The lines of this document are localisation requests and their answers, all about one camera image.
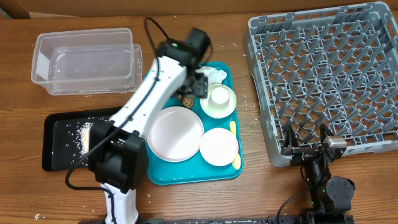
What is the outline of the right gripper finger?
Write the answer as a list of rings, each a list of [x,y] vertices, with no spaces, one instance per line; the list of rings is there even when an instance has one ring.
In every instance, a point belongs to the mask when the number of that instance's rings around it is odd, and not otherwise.
[[[294,148],[294,149],[299,148],[295,132],[290,124],[285,129],[285,139],[283,145],[283,149],[288,149],[288,148]]]
[[[329,127],[325,123],[322,123],[320,125],[321,143],[324,146],[331,146],[333,143],[333,136],[334,136],[334,134],[329,129]]]

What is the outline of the brown mushroom piece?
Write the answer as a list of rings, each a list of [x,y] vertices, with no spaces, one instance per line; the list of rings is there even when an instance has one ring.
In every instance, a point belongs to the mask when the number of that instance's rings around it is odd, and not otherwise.
[[[179,102],[186,108],[192,109],[194,105],[194,99],[186,97],[185,95],[178,95],[177,96]]]

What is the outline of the large white plate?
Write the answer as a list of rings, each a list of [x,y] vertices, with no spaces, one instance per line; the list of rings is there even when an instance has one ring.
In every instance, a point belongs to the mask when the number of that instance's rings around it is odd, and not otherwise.
[[[199,150],[204,125],[192,110],[172,106],[160,111],[148,135],[150,150],[167,162],[182,162]]]

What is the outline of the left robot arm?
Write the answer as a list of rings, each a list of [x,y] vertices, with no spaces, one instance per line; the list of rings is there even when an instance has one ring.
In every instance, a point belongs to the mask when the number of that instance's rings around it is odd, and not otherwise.
[[[137,222],[134,197],[148,168],[147,133],[173,95],[207,97],[208,79],[197,69],[210,47],[208,34],[196,28],[183,41],[161,42],[135,94],[108,121],[92,125],[88,168],[105,192],[105,223]]]

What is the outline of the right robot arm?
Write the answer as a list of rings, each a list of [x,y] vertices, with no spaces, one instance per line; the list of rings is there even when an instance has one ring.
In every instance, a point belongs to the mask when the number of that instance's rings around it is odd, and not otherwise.
[[[308,189],[303,190],[279,208],[276,222],[284,220],[291,223],[353,223],[353,217],[347,216],[351,210],[355,184],[345,177],[331,175],[328,164],[341,158],[347,148],[346,140],[336,136],[325,125],[320,125],[321,143],[314,146],[300,146],[291,126],[285,130],[282,154],[291,156],[291,166],[300,167],[300,175],[306,181]],[[303,209],[300,215],[282,216],[283,208],[293,199],[309,193],[312,206]]]

